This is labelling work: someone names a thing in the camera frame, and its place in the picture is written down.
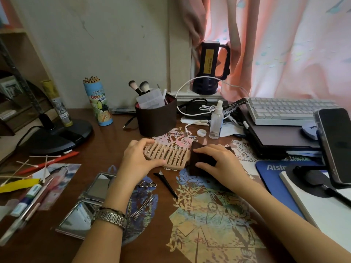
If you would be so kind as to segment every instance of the beige hair brush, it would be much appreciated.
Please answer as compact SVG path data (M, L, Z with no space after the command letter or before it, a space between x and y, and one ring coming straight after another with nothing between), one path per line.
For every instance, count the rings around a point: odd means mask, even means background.
M145 147L144 155L148 159L167 160L167 164L163 167L173 170L184 169L190 161L190 150L184 149L178 145L163 145L157 141Z

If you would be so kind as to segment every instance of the person's left hand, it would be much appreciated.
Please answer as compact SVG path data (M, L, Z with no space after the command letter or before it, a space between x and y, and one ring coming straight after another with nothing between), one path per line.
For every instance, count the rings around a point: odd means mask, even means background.
M148 161L144 156L144 147L154 143L155 140L142 138L139 141L132 140L124 151L123 160L118 170L117 177L134 186L143 179L151 169L165 165L166 160L155 159Z

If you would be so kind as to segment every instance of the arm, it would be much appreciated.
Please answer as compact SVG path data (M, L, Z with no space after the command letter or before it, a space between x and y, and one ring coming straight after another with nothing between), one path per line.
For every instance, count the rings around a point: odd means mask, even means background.
M213 144L194 151L217 160L215 167L202 162L196 166L209 172L252 205L297 262L351 262L351 254L347 250L252 181L232 152Z
M124 157L117 176L108 189L103 207L126 212L135 185L152 168L165 165L164 160L147 161L143 154L146 144L154 140L143 138L133 140L124 151ZM96 220L88 232L72 262L119 262L122 244L122 229L110 222Z

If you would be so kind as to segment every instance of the keyboard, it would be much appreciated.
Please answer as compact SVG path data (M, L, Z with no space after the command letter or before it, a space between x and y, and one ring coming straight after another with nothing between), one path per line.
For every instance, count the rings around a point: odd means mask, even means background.
M247 107L255 124L264 125L304 125L314 120L313 112L335 108L331 100L287 98L246 98Z

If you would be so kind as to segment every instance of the forearm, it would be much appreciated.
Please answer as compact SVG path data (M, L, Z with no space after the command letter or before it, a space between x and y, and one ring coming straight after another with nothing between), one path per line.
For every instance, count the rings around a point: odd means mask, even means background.
M351 262L351 254L252 181L238 193L263 217L297 262Z
M133 187L118 180L108 190L103 207L120 210L124 214L128 206ZM110 222L96 220L78 250L73 262L119 262L122 229Z

